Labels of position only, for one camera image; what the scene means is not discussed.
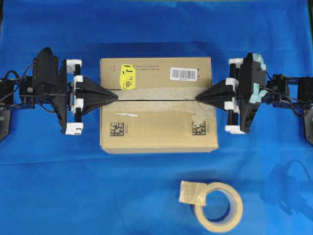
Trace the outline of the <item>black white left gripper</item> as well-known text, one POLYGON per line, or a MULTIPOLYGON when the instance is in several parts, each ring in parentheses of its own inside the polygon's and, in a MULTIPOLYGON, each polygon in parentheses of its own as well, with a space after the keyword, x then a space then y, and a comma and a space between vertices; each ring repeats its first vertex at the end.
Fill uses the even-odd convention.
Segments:
POLYGON ((81 66, 81 60, 64 59, 57 77, 57 118, 65 135, 81 135, 82 115, 118 100, 116 94, 82 76, 81 66))

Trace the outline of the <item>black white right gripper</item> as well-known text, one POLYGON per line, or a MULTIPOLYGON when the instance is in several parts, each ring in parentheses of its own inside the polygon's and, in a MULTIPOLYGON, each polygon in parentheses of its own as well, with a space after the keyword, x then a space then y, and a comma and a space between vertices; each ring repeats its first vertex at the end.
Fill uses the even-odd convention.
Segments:
POLYGON ((232 58, 229 77, 196 96, 196 101, 227 111, 225 131, 248 134, 262 98, 267 94, 266 65, 260 54, 232 58))

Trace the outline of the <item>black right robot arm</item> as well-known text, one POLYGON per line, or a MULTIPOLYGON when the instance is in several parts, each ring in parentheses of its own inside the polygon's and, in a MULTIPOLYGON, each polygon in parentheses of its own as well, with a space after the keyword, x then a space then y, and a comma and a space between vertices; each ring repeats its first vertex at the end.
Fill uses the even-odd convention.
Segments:
POLYGON ((248 134, 261 104, 290 109, 304 120, 305 137, 313 142, 313 79, 283 74, 270 76, 262 55, 248 53, 229 59, 229 77, 196 96, 195 100, 227 112, 225 130, 248 134))

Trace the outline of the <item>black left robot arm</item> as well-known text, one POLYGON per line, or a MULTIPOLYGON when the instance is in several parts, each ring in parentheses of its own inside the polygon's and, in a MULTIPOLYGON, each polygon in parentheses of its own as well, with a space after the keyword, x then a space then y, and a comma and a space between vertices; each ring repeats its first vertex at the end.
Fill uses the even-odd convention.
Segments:
POLYGON ((82 117, 89 112, 118 100, 118 95, 81 74, 81 60, 39 62, 34 59, 27 69, 33 74, 19 75, 8 71, 0 79, 0 139, 10 133, 13 110, 34 109, 37 105, 55 114, 64 135, 80 135, 84 129, 82 117))

